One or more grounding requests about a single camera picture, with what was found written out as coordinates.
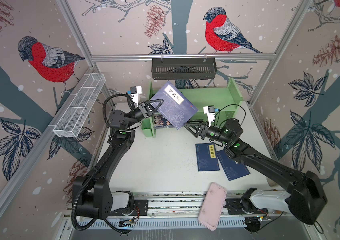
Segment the colourful illustrated thick book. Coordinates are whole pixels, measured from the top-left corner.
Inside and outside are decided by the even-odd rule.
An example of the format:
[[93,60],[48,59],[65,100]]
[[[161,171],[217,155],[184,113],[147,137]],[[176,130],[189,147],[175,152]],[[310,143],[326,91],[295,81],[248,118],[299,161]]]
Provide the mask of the colourful illustrated thick book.
[[153,115],[153,126],[155,129],[172,128],[173,125],[161,113],[156,112]]

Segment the dark blue bottom book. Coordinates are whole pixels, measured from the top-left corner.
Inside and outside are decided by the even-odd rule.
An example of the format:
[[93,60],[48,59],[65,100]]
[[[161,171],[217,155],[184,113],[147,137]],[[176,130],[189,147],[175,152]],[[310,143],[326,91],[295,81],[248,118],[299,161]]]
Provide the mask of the dark blue bottom book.
[[156,101],[159,99],[162,99],[163,103],[158,108],[158,112],[177,130],[180,130],[198,112],[198,108],[170,81],[167,81],[150,100]]

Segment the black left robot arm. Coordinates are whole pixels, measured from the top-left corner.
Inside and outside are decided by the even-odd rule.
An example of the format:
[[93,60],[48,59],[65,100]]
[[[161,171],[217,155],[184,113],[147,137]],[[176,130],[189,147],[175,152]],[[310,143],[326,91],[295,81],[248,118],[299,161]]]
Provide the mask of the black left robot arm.
[[76,177],[73,182],[73,203],[71,220],[77,231],[88,229],[96,220],[106,221],[116,211],[126,214],[134,212],[134,196],[129,191],[112,193],[110,180],[122,159],[135,140],[134,124],[151,117],[163,104],[163,99],[145,101],[134,105],[130,95],[125,94],[130,112],[113,110],[106,113],[109,97],[103,103],[103,116],[110,130],[109,147],[101,159],[85,176]]

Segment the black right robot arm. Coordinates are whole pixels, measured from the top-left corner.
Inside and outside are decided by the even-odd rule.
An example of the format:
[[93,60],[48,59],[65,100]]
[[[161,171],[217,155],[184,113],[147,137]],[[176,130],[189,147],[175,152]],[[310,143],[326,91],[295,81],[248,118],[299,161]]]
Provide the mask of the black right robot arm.
[[222,143],[230,159],[276,182],[290,195],[285,201],[290,213],[305,224],[316,223],[328,200],[315,173],[302,173],[282,165],[243,142],[240,139],[243,129],[237,119],[228,119],[222,128],[210,126],[202,120],[186,122],[184,127],[196,138]]

